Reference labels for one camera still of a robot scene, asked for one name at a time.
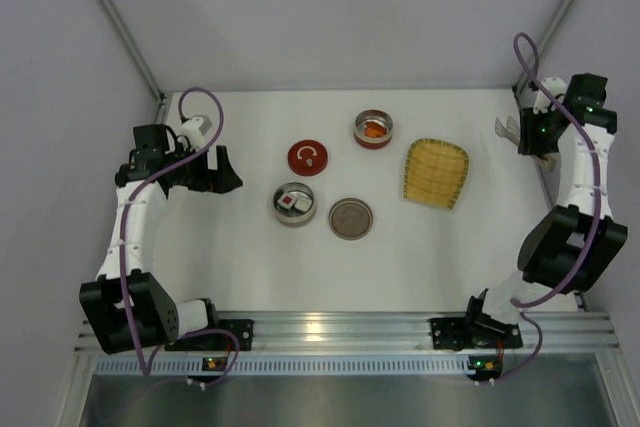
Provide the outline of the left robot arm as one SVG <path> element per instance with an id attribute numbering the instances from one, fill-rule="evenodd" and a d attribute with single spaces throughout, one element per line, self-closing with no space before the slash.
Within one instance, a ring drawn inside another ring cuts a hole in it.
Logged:
<path id="1" fill-rule="evenodd" d="M 134 128 L 135 147 L 115 176 L 116 219 L 96 278 L 80 287 L 79 301 L 107 354 L 172 344 L 219 322 L 206 298 L 177 303 L 150 271 L 159 216 L 169 192 L 226 194 L 242 187 L 224 146 L 208 149 L 217 135 L 211 120 L 195 116 L 178 129 L 165 124 Z"/>

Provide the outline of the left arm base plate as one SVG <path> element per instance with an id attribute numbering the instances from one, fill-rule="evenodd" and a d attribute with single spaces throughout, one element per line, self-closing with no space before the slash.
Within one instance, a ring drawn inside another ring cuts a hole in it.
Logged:
<path id="1" fill-rule="evenodd" d="M 166 351 L 251 351 L 254 321 L 251 319 L 222 319 L 214 327 L 187 333 L 165 347 Z"/>

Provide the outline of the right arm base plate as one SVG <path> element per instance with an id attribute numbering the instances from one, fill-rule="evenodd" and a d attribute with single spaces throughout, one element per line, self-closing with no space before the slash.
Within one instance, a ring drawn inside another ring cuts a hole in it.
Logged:
<path id="1" fill-rule="evenodd" d="M 429 324 L 436 350 L 497 349 L 498 344 L 505 349 L 523 347 L 517 325 L 503 324 L 490 318 L 435 317 L 429 320 Z"/>

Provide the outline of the metal tongs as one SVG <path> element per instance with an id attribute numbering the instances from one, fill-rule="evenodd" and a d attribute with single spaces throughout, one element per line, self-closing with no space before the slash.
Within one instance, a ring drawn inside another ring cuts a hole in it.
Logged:
<path id="1" fill-rule="evenodd" d="M 500 138 L 504 138 L 511 142 L 516 148 L 520 145 L 520 127 L 517 121 L 509 116 L 506 123 L 503 124 L 499 118 L 495 119 L 494 131 Z M 544 170 L 553 172 L 556 167 L 556 159 L 550 155 L 533 156 L 535 162 Z"/>

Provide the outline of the sushi roll white centre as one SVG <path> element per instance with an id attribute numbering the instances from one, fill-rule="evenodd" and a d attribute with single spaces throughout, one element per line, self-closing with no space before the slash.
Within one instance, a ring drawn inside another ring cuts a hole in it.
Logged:
<path id="1" fill-rule="evenodd" d="M 308 212 L 313 206 L 313 201 L 306 197 L 298 197 L 296 203 L 294 204 L 294 208 L 302 213 Z"/>

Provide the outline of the orange carrot piece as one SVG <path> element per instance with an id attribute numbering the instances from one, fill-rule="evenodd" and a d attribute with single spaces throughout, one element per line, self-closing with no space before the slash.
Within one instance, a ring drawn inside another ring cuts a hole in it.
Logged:
<path id="1" fill-rule="evenodd" d="M 377 138 L 382 138 L 385 135 L 386 135 L 385 130 L 379 130 L 379 129 L 374 129 L 370 127 L 365 129 L 365 136 L 368 138 L 377 139 Z"/>

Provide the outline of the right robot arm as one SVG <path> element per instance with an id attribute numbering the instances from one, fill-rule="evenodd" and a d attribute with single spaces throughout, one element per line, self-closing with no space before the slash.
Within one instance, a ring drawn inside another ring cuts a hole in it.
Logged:
<path id="1" fill-rule="evenodd" d="M 584 73 L 530 87 L 531 103 L 520 111 L 518 152 L 558 158 L 556 202 L 525 237 L 516 272 L 470 299 L 464 322 L 471 332 L 505 339 L 524 310 L 590 290 L 624 246 L 628 230 L 615 222 L 608 201 L 617 115 L 604 106 L 606 84 Z"/>

